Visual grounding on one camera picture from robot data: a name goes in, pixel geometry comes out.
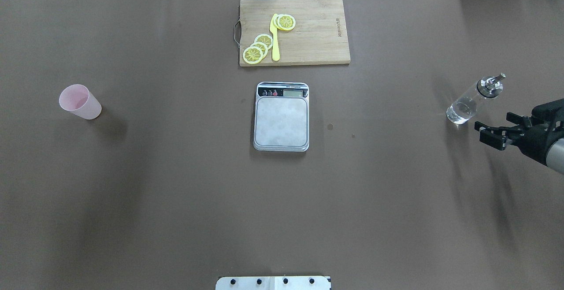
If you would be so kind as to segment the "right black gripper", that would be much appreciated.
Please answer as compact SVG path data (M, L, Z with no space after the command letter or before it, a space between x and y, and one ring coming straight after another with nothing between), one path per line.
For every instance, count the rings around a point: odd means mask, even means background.
M562 164L563 105L563 99L538 105L532 109L529 117L508 112L506 121L517 126L493 127L475 122L474 130L479 131L481 143L498 151L504 151L511 144L541 164Z

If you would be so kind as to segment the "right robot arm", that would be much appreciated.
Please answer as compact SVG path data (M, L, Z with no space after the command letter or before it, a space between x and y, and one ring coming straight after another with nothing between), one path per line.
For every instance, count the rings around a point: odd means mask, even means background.
M559 99L534 107L530 116L508 112L506 121L513 126L488 126L475 122L479 141L498 151L508 145L519 148L530 159L564 173L564 100Z

